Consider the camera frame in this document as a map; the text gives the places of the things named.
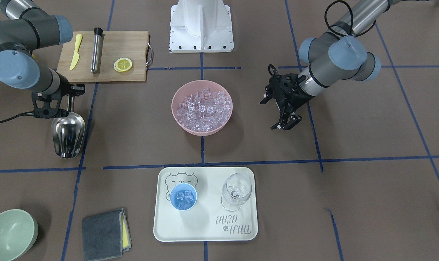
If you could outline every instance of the pink bowl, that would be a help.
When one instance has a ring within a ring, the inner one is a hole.
[[[229,95],[229,92],[227,92],[226,89],[223,88],[223,86],[221,86],[213,81],[207,81],[207,80],[198,80],[198,81],[193,81],[193,82],[184,84],[181,88],[179,88],[179,90],[173,96],[173,100],[171,101],[171,112],[173,114],[173,117],[175,118],[175,121],[179,124],[179,126],[181,126],[181,128],[183,130],[185,130],[186,132],[189,132],[190,134],[197,135],[197,136],[208,136],[208,135],[212,135],[212,134],[218,132],[220,129],[222,129],[224,127],[224,125],[226,125],[226,123],[231,118],[231,115],[233,114],[233,106],[231,104],[231,114],[229,115],[226,122],[223,125],[221,125],[220,127],[218,127],[217,129],[213,129],[209,132],[194,132],[193,130],[187,129],[184,126],[182,126],[181,123],[178,121],[179,104],[184,102],[184,99],[186,96],[190,96],[191,94],[194,94],[197,91],[202,91],[205,88],[210,88],[210,91],[224,91],[232,102],[232,99],[231,99],[231,96]]]

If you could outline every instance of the mint green bowl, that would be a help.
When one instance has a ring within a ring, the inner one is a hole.
[[[36,241],[38,223],[24,210],[0,213],[0,261],[12,261],[26,253]]]

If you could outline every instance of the lemon half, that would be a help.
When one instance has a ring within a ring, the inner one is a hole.
[[[119,73],[129,71],[132,68],[132,61],[129,58],[120,58],[113,64],[113,69]]]

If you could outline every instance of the wine glass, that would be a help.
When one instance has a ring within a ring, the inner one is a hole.
[[[242,173],[235,173],[224,182],[221,204],[227,211],[236,211],[247,202],[250,195],[250,178]]]

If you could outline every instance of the white tray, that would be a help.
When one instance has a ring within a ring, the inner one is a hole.
[[[237,211],[221,205],[221,190],[226,179],[243,173],[252,181],[250,199]],[[171,189],[181,182],[197,190],[195,205],[186,211],[174,208]],[[247,167],[166,167],[158,174],[155,202],[154,236],[162,242],[173,241],[247,241],[258,233],[255,176]]]

